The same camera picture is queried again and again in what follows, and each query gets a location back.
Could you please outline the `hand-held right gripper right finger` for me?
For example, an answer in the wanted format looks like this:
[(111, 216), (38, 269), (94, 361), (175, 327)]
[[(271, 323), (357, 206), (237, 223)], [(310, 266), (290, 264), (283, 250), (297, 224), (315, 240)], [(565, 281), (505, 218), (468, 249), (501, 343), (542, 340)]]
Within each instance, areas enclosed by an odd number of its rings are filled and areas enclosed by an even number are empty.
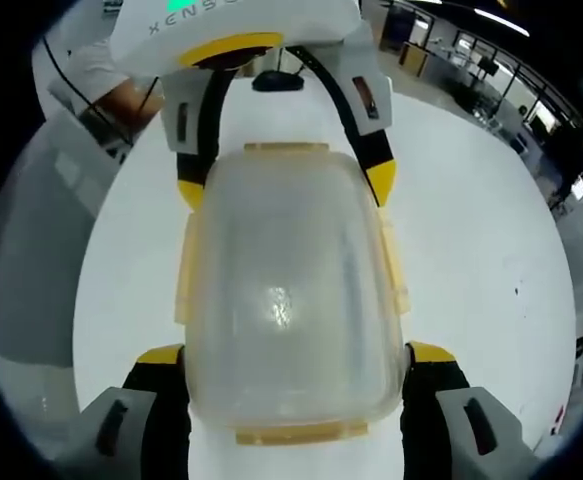
[(539, 459), (518, 418), (469, 384), (447, 350), (406, 344), (400, 416), (405, 479), (529, 479)]

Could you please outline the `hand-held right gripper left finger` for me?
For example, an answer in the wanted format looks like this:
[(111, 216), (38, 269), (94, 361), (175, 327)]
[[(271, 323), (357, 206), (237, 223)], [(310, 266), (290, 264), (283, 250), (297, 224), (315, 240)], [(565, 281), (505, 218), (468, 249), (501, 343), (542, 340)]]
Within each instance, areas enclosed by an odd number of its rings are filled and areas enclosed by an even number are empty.
[(80, 479), (187, 479), (190, 402), (185, 347), (150, 349), (120, 387), (109, 387), (78, 422)]

